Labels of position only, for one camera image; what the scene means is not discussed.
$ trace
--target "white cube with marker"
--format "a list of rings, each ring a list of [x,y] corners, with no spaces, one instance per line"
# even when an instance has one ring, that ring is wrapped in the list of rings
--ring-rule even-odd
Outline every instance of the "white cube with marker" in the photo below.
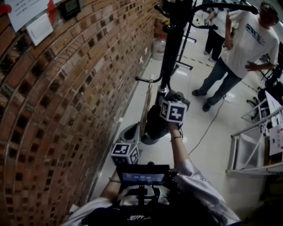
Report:
[[[117,164],[135,164],[140,157],[138,146],[130,143],[115,143],[111,157],[113,162]]]
[[[180,102],[162,100],[160,117],[168,122],[183,123],[187,105]]]

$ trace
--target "black round base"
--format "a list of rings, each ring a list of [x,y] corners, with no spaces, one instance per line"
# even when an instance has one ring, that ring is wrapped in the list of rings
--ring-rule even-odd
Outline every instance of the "black round base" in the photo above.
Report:
[[[157,141],[159,141],[159,139],[150,139],[148,136],[144,135],[143,137],[141,137],[141,142],[144,144],[155,144]]]

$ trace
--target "white box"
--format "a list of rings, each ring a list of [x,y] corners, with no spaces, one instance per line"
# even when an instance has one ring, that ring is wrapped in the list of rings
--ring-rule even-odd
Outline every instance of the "white box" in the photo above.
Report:
[[[115,143],[112,148],[111,157],[116,165],[134,164],[140,157],[138,145]]]
[[[162,100],[160,116],[168,122],[183,123],[187,105],[180,102]]]
[[[27,32],[35,46],[37,46],[43,41],[43,39],[50,35],[53,32],[53,28],[47,13],[43,14],[41,17],[28,25]]]
[[[269,129],[269,156],[283,152],[283,125],[279,124]]]

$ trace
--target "wrist bracelet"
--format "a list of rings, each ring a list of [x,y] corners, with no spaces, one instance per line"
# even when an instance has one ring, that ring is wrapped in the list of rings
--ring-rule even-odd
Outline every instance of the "wrist bracelet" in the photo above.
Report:
[[[181,136],[175,136],[175,137],[172,138],[172,140],[170,142],[172,142],[176,138],[182,138],[182,137]]]
[[[110,182],[119,183],[119,184],[121,183],[120,181],[117,181],[117,180],[113,180],[112,178],[109,178],[109,181],[110,181]]]

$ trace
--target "brick wall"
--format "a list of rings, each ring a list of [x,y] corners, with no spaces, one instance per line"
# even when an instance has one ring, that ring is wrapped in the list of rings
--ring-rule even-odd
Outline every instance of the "brick wall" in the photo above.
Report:
[[[0,225],[58,225],[85,203],[150,54],[158,0],[82,2],[36,47],[0,16]]]

